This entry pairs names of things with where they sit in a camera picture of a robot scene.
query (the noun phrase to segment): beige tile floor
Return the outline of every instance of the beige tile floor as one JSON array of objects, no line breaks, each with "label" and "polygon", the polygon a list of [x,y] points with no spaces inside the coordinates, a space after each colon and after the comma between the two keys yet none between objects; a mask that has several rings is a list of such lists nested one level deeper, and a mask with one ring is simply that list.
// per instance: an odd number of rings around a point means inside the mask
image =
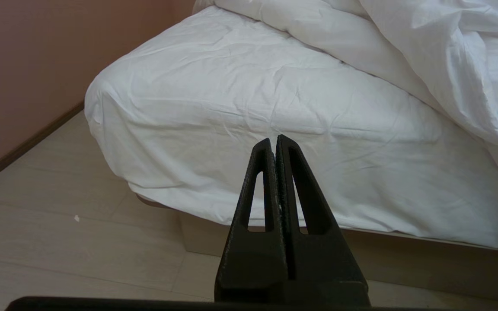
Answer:
[{"label": "beige tile floor", "polygon": [[[83,114],[0,173],[0,310],[25,295],[212,301],[219,260],[186,252],[176,212],[143,205],[113,175]],[[369,285],[375,306],[498,310]]]}]

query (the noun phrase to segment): mattress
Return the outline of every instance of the mattress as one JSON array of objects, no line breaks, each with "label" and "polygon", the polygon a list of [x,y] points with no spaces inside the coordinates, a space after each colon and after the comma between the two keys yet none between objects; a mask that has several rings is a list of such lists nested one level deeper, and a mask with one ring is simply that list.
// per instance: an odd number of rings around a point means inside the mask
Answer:
[{"label": "mattress", "polygon": [[[498,167],[481,140],[384,79],[217,6],[104,69],[85,107],[113,172],[174,209],[229,225],[252,147],[285,134],[340,227],[498,248]],[[250,224],[263,214],[257,190]]]}]

